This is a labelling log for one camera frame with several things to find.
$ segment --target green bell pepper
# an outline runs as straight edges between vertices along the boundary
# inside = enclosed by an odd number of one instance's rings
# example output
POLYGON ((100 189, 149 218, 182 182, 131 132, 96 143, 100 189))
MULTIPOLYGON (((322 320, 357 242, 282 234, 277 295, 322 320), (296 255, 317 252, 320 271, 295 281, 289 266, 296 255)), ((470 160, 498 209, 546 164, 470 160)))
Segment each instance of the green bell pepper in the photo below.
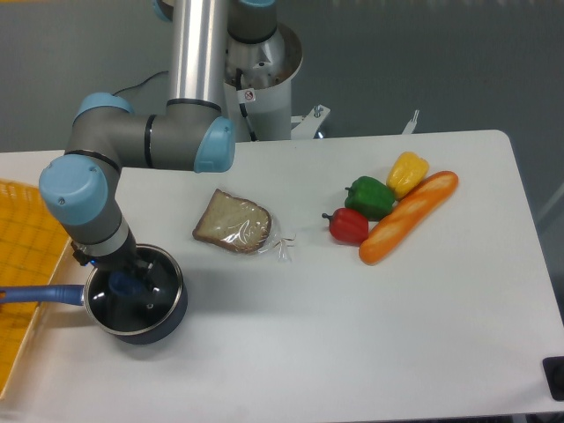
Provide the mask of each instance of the green bell pepper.
POLYGON ((396 202, 394 193, 386 185, 370 176, 361 176, 352 183, 345 207, 353 209, 369 220, 388 216, 396 202))

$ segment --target pot handle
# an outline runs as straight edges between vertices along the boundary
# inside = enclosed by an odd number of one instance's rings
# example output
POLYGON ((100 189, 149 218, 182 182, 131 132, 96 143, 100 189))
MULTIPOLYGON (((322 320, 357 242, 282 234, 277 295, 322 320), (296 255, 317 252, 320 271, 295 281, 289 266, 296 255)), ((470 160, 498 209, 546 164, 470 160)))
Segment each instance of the pot handle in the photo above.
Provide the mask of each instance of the pot handle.
POLYGON ((84 305, 84 285, 0 286, 0 304, 11 302, 62 302, 84 305))

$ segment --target gray floor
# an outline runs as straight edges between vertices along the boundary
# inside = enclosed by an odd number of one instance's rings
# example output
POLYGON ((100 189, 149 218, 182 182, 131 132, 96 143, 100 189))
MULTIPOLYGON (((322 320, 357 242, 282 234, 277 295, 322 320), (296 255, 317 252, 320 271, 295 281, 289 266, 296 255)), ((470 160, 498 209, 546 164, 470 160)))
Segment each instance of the gray floor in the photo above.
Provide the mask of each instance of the gray floor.
MULTIPOLYGON (((149 3, 0 5, 0 152, 64 148, 88 93, 168 69, 171 27, 149 3)), ((564 1, 280 0, 278 8, 305 51, 295 114, 326 104, 332 137, 397 134, 416 108, 419 132, 503 130, 538 220, 564 182, 564 1)), ((162 113, 167 79, 124 96, 138 113, 162 113)), ((563 211, 559 204, 538 222, 561 304, 563 211)))

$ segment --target pot rim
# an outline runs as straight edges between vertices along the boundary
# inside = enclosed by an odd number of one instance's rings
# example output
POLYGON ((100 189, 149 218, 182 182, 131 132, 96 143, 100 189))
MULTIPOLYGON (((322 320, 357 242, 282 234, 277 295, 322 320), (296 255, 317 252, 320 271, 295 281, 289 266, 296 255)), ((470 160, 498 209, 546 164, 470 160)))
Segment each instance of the pot rim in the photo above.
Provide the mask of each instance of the pot rim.
POLYGON ((186 289, 186 287, 184 286, 184 279, 183 279, 183 276, 182 276, 182 270, 181 270, 180 266, 178 265, 178 263, 176 262, 176 260, 174 260, 173 257, 168 252, 166 252, 164 249, 157 247, 156 245, 152 245, 152 244, 137 244, 136 249, 150 249, 150 250, 153 250, 153 251, 157 251, 157 252, 161 253, 163 256, 165 256, 170 261, 170 263, 174 266, 174 270, 176 271, 176 277, 180 280, 180 282, 179 282, 179 285, 178 285, 178 292, 176 293, 176 297, 174 298, 174 303, 173 303, 172 307, 168 310, 168 313, 165 316, 163 316, 162 319, 160 319, 154 325, 149 326, 147 328, 144 328, 142 330, 135 330, 135 331, 132 331, 132 332, 122 332, 122 331, 119 331, 119 330, 110 329, 105 324, 102 324, 96 318, 96 316, 94 315, 94 313, 90 309, 90 302, 88 300, 87 294, 88 294, 90 284, 92 283, 92 280, 93 280, 96 272, 99 271, 98 269, 94 268, 90 272, 90 275, 88 276, 88 280, 85 283, 85 288, 84 288, 84 291, 83 291, 83 298, 84 298, 84 304, 85 304, 86 311, 88 312, 88 315, 96 322, 96 324, 98 324, 98 326, 100 326, 105 332, 111 333, 112 335, 116 335, 116 336, 119 336, 119 337, 134 337, 136 335, 143 335, 143 334, 145 334, 145 333, 147 333, 151 330, 157 329, 176 310, 176 306, 178 305, 178 302, 180 301, 180 298, 182 296, 182 290, 186 289))

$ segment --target blue joint cap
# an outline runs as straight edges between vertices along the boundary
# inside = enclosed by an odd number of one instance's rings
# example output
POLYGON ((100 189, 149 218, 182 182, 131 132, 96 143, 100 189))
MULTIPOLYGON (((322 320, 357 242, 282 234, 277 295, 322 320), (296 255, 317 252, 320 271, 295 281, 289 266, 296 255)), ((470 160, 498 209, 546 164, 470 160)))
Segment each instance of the blue joint cap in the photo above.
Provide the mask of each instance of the blue joint cap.
POLYGON ((155 12, 155 15, 157 15, 157 17, 164 21, 164 22, 172 22, 172 20, 170 20, 167 15, 165 15, 165 13, 162 11, 162 9, 159 6, 159 2, 157 0, 152 0, 152 9, 155 12))
POLYGON ((39 190, 55 219, 69 226, 92 221, 108 200, 108 182, 102 169, 78 154, 59 157, 43 169, 39 190))
POLYGON ((268 7, 274 4, 275 0, 241 0, 241 3, 251 7, 268 7))
POLYGON ((94 93, 82 100, 74 120, 76 121, 80 115, 93 108, 120 108, 128 113, 133 113, 131 104, 122 97, 117 97, 110 93, 94 93))
POLYGON ((226 172, 235 157, 235 134, 233 123, 218 117, 206 131, 197 149, 194 172, 226 172))

